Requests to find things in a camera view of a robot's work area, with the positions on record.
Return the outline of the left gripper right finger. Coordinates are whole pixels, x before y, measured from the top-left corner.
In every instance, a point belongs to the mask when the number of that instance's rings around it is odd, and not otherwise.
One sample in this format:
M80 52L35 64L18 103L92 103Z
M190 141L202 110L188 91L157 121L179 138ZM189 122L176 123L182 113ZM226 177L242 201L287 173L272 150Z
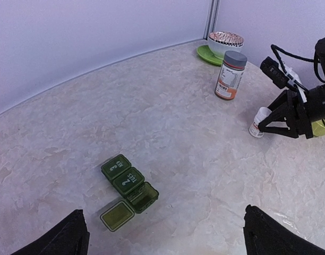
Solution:
M247 254L325 254L325 250L292 233L257 206L245 208Z

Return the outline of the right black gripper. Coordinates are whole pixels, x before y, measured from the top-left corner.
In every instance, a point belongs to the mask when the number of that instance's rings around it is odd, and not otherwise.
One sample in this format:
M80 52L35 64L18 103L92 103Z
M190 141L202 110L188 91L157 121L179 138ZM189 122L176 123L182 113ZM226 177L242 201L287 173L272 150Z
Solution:
M261 132L289 138L298 138L300 135L305 135L307 139L313 138L312 124L306 113L300 90L297 92L283 90L268 108L271 113L259 124ZM270 125L273 122L285 123L286 127Z

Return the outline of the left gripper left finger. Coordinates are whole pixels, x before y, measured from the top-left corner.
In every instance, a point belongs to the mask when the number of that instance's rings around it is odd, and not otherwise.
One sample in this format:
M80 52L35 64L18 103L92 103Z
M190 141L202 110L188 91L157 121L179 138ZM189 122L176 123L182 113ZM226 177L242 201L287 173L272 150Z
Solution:
M82 209L76 209L43 236L14 254L87 254L88 232Z

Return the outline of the small white pill bottle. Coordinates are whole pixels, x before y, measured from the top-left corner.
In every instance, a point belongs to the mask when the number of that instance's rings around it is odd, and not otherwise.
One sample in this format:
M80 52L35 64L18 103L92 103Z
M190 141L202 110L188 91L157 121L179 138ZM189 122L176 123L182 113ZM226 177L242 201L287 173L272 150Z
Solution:
M251 136L255 138L263 137L264 133L260 131L259 124L265 120L271 113L271 110L267 107L259 108L258 112L256 113L253 122L249 127L249 133Z

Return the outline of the green weekly pill organizer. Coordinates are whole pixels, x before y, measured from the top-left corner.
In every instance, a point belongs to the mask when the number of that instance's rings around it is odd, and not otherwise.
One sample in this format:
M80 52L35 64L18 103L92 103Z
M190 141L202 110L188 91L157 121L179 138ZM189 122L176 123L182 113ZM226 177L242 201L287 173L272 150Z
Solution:
M109 231L117 231L158 200L159 192L124 155L118 154L108 159L100 169L121 196L100 215L100 220Z

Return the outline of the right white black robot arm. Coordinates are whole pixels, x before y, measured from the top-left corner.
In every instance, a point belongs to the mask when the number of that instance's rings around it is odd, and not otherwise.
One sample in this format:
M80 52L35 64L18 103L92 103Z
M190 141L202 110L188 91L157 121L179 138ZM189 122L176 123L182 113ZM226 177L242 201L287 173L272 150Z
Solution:
M312 123L322 121L325 127L325 37L316 43L312 59L294 55L274 44L271 50L277 60L267 57L260 69L279 89L287 89L268 106L271 113L258 124L258 128L264 133L295 139L301 135L307 139L313 138ZM313 89L304 87L286 69L280 53L313 63L314 73L322 85Z

